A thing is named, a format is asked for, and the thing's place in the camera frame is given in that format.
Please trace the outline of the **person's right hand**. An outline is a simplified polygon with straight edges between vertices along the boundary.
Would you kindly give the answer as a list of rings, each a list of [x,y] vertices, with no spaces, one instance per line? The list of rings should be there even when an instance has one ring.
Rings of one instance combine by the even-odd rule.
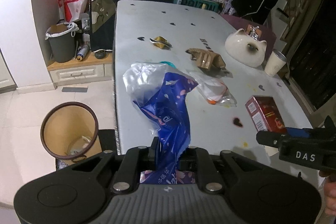
[[[336,215],[336,178],[335,173],[319,171],[319,176],[326,178],[323,187],[325,195],[325,213],[328,215]]]

